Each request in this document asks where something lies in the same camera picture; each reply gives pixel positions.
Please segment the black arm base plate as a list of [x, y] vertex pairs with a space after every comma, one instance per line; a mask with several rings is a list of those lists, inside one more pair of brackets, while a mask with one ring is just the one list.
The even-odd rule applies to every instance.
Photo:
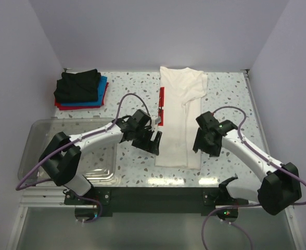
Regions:
[[95, 187], [83, 198], [63, 191], [64, 204], [79, 206], [76, 218], [111, 217], [115, 213], [201, 214], [217, 206], [247, 205], [219, 187]]

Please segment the white printed t-shirt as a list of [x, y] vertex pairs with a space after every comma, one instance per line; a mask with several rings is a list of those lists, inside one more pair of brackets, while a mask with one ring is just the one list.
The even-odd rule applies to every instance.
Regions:
[[208, 76], [190, 68], [160, 67], [163, 88], [163, 125], [159, 155], [155, 166], [201, 168], [200, 154], [193, 151], [198, 130], [196, 118], [201, 114], [201, 99], [207, 94]]

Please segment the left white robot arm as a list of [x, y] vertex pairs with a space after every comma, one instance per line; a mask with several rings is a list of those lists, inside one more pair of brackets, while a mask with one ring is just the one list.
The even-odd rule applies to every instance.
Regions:
[[132, 146], [159, 155], [162, 132], [156, 126], [161, 117], [151, 117], [143, 110], [131, 116], [116, 118], [107, 125], [76, 135], [59, 132], [52, 138], [39, 162], [57, 186], [64, 186], [78, 196], [86, 196], [93, 185], [77, 172], [80, 159], [96, 148], [130, 141]]

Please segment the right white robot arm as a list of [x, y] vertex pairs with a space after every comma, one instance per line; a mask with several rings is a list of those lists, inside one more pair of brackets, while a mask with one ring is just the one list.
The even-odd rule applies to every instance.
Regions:
[[258, 202], [270, 215], [277, 215], [302, 197], [298, 168], [268, 156], [249, 141], [229, 120], [219, 122], [211, 112], [196, 118], [198, 130], [194, 152], [219, 157], [224, 148], [238, 157], [258, 178], [260, 184], [246, 184], [239, 177], [231, 177], [219, 188], [229, 197]]

